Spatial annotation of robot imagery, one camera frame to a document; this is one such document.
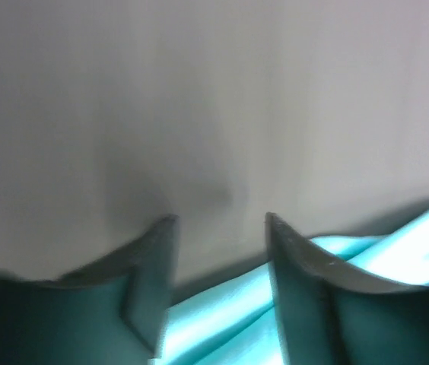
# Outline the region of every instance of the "satin cloth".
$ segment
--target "satin cloth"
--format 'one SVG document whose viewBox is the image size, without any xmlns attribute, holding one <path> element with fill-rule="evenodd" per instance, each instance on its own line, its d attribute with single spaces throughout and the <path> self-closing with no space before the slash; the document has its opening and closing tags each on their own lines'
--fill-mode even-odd
<svg viewBox="0 0 429 365">
<path fill-rule="evenodd" d="M 313 242 L 393 280 L 429 285 L 429 211 L 388 236 L 324 236 Z M 153 365 L 279 365 L 268 264 L 170 308 Z"/>
</svg>

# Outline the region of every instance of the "turquoise satin fabric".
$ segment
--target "turquoise satin fabric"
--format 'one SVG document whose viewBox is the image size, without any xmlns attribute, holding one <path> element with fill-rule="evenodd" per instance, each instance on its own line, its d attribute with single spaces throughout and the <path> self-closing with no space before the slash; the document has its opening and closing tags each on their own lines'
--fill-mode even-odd
<svg viewBox="0 0 429 365">
<path fill-rule="evenodd" d="M 325 236 L 318 246 L 376 275 L 429 284 L 429 212 L 389 236 Z M 154 365 L 279 365 L 283 361 L 267 264 L 169 312 Z"/>
</svg>

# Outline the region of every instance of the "shiny fabric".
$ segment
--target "shiny fabric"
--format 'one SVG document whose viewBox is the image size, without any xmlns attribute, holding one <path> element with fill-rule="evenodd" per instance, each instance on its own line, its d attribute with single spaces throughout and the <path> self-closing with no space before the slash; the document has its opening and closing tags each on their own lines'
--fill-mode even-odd
<svg viewBox="0 0 429 365">
<path fill-rule="evenodd" d="M 429 283 L 429 212 L 389 236 L 325 236 L 313 242 L 371 271 Z M 170 310 L 162 359 L 174 365 L 275 365 L 284 362 L 267 264 Z"/>
</svg>

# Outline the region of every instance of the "white wall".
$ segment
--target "white wall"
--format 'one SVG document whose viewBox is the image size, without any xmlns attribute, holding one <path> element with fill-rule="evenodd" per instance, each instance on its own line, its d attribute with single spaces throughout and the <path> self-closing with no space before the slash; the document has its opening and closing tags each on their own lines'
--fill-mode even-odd
<svg viewBox="0 0 429 365">
<path fill-rule="evenodd" d="M 426 196 L 429 0 L 0 1 L 0 268 L 170 211 L 184 281 Z"/>
</svg>

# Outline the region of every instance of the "gray wall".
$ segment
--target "gray wall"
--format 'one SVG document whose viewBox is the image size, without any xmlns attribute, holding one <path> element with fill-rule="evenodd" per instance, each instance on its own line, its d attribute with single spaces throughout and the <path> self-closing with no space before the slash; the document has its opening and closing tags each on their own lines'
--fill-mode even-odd
<svg viewBox="0 0 429 365">
<path fill-rule="evenodd" d="M 429 0 L 0 1 L 0 268 L 183 218 L 177 280 L 429 196 Z"/>
</svg>

